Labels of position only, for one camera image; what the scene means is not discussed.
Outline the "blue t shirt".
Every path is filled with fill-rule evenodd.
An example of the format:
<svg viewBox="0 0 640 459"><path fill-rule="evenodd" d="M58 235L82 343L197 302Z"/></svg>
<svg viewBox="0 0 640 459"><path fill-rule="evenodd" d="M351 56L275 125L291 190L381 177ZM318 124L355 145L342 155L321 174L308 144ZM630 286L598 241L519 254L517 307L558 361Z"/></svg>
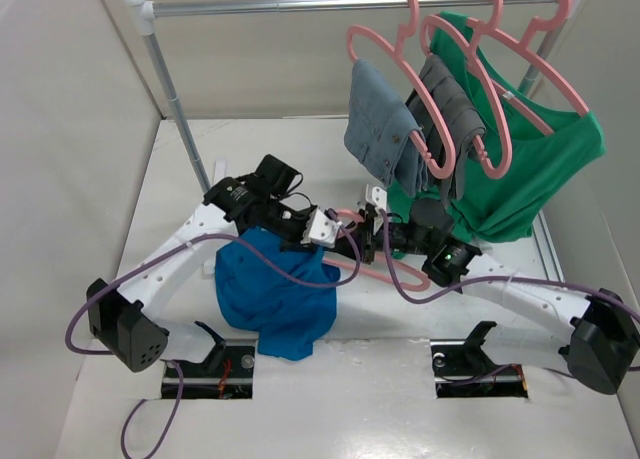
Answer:
<svg viewBox="0 0 640 459"><path fill-rule="evenodd" d="M258 333L259 353L305 359L337 317L337 293L327 285L341 279L340 270L323 262L321 249L282 252L280 239L263 229L249 229L242 238L286 273L321 287L291 282L231 242L216 254L215 286L222 316L234 328Z"/></svg>

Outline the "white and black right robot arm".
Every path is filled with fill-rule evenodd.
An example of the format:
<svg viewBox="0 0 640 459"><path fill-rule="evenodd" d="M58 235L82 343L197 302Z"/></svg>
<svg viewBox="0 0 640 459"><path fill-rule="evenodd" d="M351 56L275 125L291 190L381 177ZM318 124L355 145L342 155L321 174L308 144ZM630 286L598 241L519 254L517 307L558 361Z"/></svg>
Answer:
<svg viewBox="0 0 640 459"><path fill-rule="evenodd" d="M455 238L448 216L430 200L416 202L407 222L392 221L373 203L335 214L347 217L348 234L333 252L365 264L382 257L388 268L382 281L407 302L426 305L455 293L535 324L522 329L483 320L463 339L435 343L432 366L444 385L467 388L528 364L613 395L636 370L639 315L614 292L522 276Z"/></svg>

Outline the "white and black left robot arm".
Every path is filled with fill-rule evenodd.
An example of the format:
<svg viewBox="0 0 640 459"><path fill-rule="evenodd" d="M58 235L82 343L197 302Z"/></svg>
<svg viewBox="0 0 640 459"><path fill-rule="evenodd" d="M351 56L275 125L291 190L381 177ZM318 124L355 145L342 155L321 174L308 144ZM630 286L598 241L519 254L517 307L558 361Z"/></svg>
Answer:
<svg viewBox="0 0 640 459"><path fill-rule="evenodd" d="M271 154L257 169L217 181L183 225L136 271L107 284L94 281L87 290L89 329L130 371L158 360L189 363L201 375L222 366L225 340L210 326L164 321L160 315L175 292L216 253L251 227L276 235L280 244L310 249L305 238L317 208L296 211L283 204L302 174Z"/></svg>

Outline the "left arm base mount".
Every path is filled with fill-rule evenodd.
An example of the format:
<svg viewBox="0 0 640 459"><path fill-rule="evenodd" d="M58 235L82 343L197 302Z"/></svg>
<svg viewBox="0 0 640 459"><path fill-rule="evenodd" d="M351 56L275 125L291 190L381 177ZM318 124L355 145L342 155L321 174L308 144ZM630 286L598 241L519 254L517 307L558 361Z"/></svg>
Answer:
<svg viewBox="0 0 640 459"><path fill-rule="evenodd" d="M201 352L201 361L182 348L181 356L170 359L164 368L160 397L176 399L182 392L187 400L251 399L256 341L227 340L201 321L195 321L193 327L201 334L190 344L194 342Z"/></svg>

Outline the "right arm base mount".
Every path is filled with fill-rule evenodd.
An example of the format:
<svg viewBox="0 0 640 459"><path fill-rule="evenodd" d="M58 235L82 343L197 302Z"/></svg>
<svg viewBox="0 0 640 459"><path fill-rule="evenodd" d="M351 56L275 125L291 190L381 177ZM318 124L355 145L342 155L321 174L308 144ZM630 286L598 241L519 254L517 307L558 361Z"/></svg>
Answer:
<svg viewBox="0 0 640 459"><path fill-rule="evenodd" d="M494 321L482 321L464 339L430 341L438 399L528 398L520 364L498 365L482 349Z"/></svg>

